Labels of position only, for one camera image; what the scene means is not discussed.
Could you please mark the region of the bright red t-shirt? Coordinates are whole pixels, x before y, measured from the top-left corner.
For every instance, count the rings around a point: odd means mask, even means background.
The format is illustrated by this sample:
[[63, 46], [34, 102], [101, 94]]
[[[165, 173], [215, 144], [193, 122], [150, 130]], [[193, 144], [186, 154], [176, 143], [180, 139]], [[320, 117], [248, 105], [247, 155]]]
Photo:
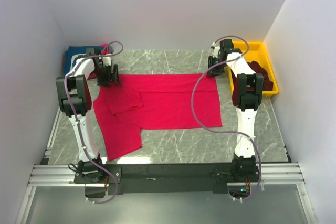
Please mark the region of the bright red t-shirt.
[[215, 78], [194, 74], [122, 74], [93, 102], [110, 161], [141, 148], [141, 130], [221, 127]]

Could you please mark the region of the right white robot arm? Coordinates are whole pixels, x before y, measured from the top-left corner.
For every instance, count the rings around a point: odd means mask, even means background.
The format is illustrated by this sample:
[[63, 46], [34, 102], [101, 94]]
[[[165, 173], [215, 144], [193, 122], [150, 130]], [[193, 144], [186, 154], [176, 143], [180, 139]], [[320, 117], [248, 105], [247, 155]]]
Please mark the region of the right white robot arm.
[[229, 67], [235, 77], [232, 103], [237, 113], [237, 144], [230, 175], [238, 182], [258, 173], [254, 130], [264, 85], [263, 75], [254, 71], [244, 58], [249, 50], [249, 44], [244, 43], [247, 46], [245, 51], [234, 46], [232, 36], [224, 36], [213, 42], [206, 74], [208, 78], [216, 77], [224, 73], [225, 67]]

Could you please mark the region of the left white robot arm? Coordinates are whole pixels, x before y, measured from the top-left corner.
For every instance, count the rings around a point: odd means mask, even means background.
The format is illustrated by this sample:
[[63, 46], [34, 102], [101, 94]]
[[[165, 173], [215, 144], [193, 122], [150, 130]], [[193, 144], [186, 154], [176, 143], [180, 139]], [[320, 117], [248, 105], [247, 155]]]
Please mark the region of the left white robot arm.
[[109, 87], [112, 83], [120, 86], [118, 65], [112, 63], [112, 57], [120, 53], [114, 53], [109, 44], [103, 49], [88, 48], [64, 77], [56, 79], [59, 107], [71, 122], [79, 150], [78, 164], [68, 167], [77, 178], [93, 183], [118, 179], [104, 167], [93, 139], [90, 123], [92, 98], [87, 80], [94, 74], [99, 86]]

